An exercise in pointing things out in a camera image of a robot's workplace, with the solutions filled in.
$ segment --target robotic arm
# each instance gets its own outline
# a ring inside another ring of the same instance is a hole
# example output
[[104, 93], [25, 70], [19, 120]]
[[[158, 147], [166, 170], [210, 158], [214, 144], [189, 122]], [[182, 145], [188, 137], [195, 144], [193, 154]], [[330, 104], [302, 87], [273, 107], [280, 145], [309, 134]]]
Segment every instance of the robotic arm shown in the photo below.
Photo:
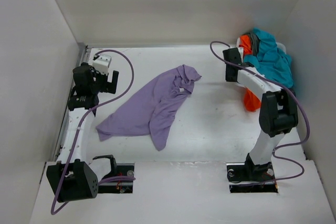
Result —
[[[261, 75], [252, 64], [242, 63], [240, 53], [240, 48], [223, 51], [226, 61]], [[260, 80], [255, 75], [234, 66], [226, 65], [225, 79], [244, 85], [261, 101], [259, 114], [261, 131], [256, 145], [247, 154], [244, 163], [227, 164], [227, 178], [232, 183], [263, 182], [274, 179], [272, 152], [285, 134], [297, 126], [297, 106], [279, 86]]]
[[[83, 115], [98, 105], [98, 93], [115, 94], [119, 72], [113, 71], [112, 82], [108, 82], [108, 70], [111, 56], [100, 55], [92, 66], [82, 63], [73, 70], [75, 86], [68, 101], [69, 124], [65, 142], [57, 158], [57, 164], [48, 166], [47, 178], [54, 194], [61, 178], [65, 163], [70, 155], [71, 146], [79, 121]], [[96, 111], [90, 112], [84, 119], [73, 151], [67, 175], [63, 181], [58, 202], [68, 202], [79, 199], [95, 198], [98, 193], [98, 182], [106, 174], [115, 175], [116, 160], [112, 155], [95, 157], [89, 164], [86, 157], [86, 146], [89, 141], [89, 131]]]

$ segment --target white table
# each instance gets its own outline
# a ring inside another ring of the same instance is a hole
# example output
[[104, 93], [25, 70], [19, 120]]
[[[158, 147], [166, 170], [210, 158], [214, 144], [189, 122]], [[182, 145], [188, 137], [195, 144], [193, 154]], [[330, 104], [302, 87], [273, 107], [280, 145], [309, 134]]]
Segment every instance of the white table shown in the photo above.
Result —
[[[224, 46], [215, 49], [221, 54]], [[118, 50], [134, 65], [134, 85], [123, 98], [97, 110], [88, 157], [113, 154], [118, 163], [135, 162], [134, 192], [71, 202], [51, 216], [53, 192], [44, 175], [31, 224], [335, 223], [314, 163], [306, 161], [301, 146], [278, 152], [300, 161], [306, 169], [300, 178], [279, 182], [278, 194], [229, 193], [225, 162], [243, 162], [253, 148], [260, 132], [258, 112], [245, 111], [244, 88], [225, 82], [225, 65], [208, 45]], [[91, 50], [89, 63], [97, 51]], [[130, 82], [130, 68], [119, 55], [109, 55], [111, 72], [120, 71], [118, 95]], [[149, 136], [99, 141], [98, 123], [151, 79], [182, 64], [194, 67], [202, 78], [178, 110], [164, 150], [158, 152]], [[99, 94], [100, 102], [112, 97]], [[293, 129], [280, 143], [297, 141]], [[300, 172], [285, 161], [274, 160], [273, 165], [277, 177]]]

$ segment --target white panel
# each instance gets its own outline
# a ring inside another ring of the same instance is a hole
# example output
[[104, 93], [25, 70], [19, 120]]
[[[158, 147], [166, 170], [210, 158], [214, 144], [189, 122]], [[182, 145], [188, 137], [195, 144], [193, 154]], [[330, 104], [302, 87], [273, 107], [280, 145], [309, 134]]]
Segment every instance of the white panel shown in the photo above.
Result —
[[77, 43], [55, 0], [0, 0], [0, 223], [28, 223]]
[[[225, 46], [216, 45], [221, 54]], [[243, 105], [245, 88], [225, 81], [225, 64], [213, 56], [209, 45], [161, 47], [161, 48], [118, 48], [134, 65], [133, 87], [123, 98], [100, 107], [93, 121], [88, 160], [98, 155], [113, 154], [117, 162], [135, 161], [227, 161], [243, 162], [252, 150], [259, 133], [259, 111], [247, 112]], [[89, 63], [98, 49], [92, 49]], [[119, 55], [112, 57], [110, 74], [118, 70], [117, 94], [129, 85], [131, 70]], [[100, 142], [95, 126], [113, 113], [131, 95], [157, 75], [186, 64], [194, 67], [202, 78], [195, 82], [192, 95], [186, 99], [176, 114], [171, 127], [167, 146], [158, 152], [150, 136], [112, 137]], [[116, 95], [99, 94], [100, 103]], [[280, 143], [298, 142], [296, 129]], [[305, 160], [301, 146], [279, 150], [289, 157]]]
[[[313, 161], [303, 161], [306, 173], [279, 182], [279, 193], [230, 194], [224, 162], [136, 163], [133, 194], [99, 194], [70, 202], [50, 214], [53, 191], [44, 176], [30, 224], [335, 224]], [[274, 162], [275, 174], [298, 168]]]
[[89, 44], [233, 42], [253, 26], [277, 33], [297, 0], [57, 0]]
[[[279, 38], [293, 57], [293, 76], [299, 99], [311, 122], [306, 145], [322, 177], [336, 214], [336, 0], [299, 0]], [[300, 125], [300, 133], [305, 129]]]

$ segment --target pile of clothes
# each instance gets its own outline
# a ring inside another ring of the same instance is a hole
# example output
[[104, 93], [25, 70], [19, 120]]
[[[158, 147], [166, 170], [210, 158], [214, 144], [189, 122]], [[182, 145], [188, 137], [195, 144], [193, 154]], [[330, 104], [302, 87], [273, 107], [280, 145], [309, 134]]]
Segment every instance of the pile of clothes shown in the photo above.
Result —
[[[258, 28], [240, 36], [239, 46], [244, 48], [243, 62], [252, 63], [267, 79], [280, 82], [287, 88], [293, 87], [290, 71], [291, 58], [278, 48], [275, 37]], [[259, 99], [248, 89], [244, 106], [248, 111], [260, 108]]]

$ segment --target crumpled purple fabric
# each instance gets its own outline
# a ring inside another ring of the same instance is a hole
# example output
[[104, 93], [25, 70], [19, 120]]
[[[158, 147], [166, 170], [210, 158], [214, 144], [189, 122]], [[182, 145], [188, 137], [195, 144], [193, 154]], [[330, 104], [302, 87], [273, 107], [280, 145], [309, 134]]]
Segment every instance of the crumpled purple fabric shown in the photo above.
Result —
[[155, 148], [161, 151], [178, 108], [200, 78], [194, 68], [186, 65], [155, 77], [96, 127], [99, 139], [151, 134]]

